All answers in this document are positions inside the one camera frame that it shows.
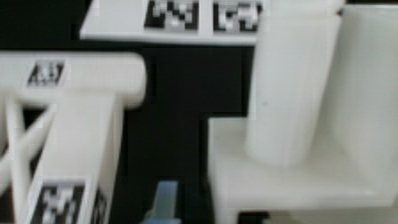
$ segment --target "white 3d printed part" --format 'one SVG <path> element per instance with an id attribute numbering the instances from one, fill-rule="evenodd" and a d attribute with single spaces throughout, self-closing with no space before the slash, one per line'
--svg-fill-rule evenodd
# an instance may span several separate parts
<path id="1" fill-rule="evenodd" d="M 244 118 L 210 120 L 209 168 L 217 224 L 237 223 L 239 213 L 258 210 L 301 211 L 393 206 L 398 194 L 397 21 L 398 7 L 347 6 L 344 9 L 344 25 L 317 119 L 319 125 L 303 163 L 281 168 L 278 166 L 281 162 L 273 164 L 267 159 L 267 156 L 274 156 L 280 161 L 278 154 L 253 159 L 246 148 L 249 122 L 253 121 Z M 290 63 L 283 62 L 285 57 L 281 57 L 280 66 L 290 66 Z M 285 80 L 285 87 L 294 79 L 297 82 L 294 84 L 306 84 L 299 83 L 297 77 L 290 78 Z M 296 139 L 289 132 L 280 134 L 287 142 L 292 138 Z M 306 138 L 308 134 L 297 133 L 297 135 Z M 274 146 L 264 145 L 264 152 L 283 150 L 283 148 L 271 147 Z M 354 216 L 361 214 L 356 210 L 347 213 Z M 381 214 L 390 213 L 390 211 L 372 211 L 372 214 L 379 214 L 379 219 Z M 305 220 L 305 224 L 317 223 L 315 221 L 306 222 L 306 220 L 315 220 L 312 215 L 306 217 L 306 213 L 294 214 L 299 220 Z"/>
<path id="2" fill-rule="evenodd" d="M 0 194 L 13 179 L 17 223 L 107 223 L 123 108 L 138 107 L 145 99 L 143 58 L 134 54 L 2 52 L 0 80 L 0 127 L 6 130 L 8 126 L 10 134 Z M 27 133 L 22 105 L 52 105 Z M 43 144 L 31 185 L 29 161 Z"/>

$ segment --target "dark surface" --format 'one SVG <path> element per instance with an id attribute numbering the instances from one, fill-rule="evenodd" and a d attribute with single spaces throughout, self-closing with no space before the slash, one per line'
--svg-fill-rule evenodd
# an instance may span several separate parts
<path id="1" fill-rule="evenodd" d="M 207 119 L 246 115 L 253 48 L 81 41 L 88 7 L 86 0 L 2 0 L 0 49 L 123 51 L 143 55 L 148 97 L 143 107 L 127 111 L 111 223 L 143 221 L 157 182 L 175 179 L 182 184 L 184 223 L 212 224 Z M 0 222 L 11 218 L 8 210 L 10 200 L 0 199 Z"/>

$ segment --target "white cylinder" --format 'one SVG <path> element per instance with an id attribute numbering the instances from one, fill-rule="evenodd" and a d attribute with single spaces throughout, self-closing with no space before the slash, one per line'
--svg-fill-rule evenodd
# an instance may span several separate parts
<path id="1" fill-rule="evenodd" d="M 8 143 L 8 130 L 6 130 L 6 99 L 0 92 L 0 159 L 6 149 L 6 143 Z"/>
<path id="2" fill-rule="evenodd" d="M 338 15 L 262 17 L 246 150 L 278 167 L 312 149 L 340 23 Z"/>

